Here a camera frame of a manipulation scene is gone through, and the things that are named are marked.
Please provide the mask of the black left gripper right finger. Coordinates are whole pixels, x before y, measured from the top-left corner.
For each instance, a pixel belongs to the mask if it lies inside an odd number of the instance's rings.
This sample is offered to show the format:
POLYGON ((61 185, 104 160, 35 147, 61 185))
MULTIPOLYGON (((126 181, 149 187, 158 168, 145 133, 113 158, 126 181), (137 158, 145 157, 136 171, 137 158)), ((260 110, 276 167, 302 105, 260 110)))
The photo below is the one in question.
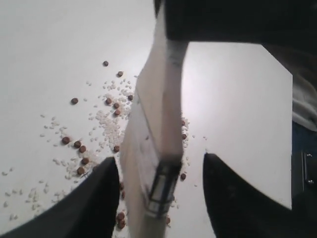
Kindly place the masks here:
POLYGON ((317 224, 270 199, 216 154, 206 153, 203 189, 217 238, 315 238, 317 224))

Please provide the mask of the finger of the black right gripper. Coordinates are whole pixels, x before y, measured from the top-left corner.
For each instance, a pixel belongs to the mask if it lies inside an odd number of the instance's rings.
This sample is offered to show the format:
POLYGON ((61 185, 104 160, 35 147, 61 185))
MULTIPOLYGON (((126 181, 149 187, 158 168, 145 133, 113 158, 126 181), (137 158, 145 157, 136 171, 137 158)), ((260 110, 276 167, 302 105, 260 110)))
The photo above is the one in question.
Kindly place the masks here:
POLYGON ((156 0, 166 35, 192 42, 316 46, 315 0, 156 0))

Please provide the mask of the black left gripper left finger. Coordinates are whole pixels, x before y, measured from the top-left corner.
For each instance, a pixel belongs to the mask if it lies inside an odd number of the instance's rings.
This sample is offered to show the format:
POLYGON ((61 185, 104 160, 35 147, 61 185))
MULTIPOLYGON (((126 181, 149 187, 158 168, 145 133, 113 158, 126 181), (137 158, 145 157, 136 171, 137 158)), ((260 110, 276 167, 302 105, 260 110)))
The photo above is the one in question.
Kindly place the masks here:
POLYGON ((4 238, 110 238, 119 205, 119 175, 106 158, 69 195, 4 238))

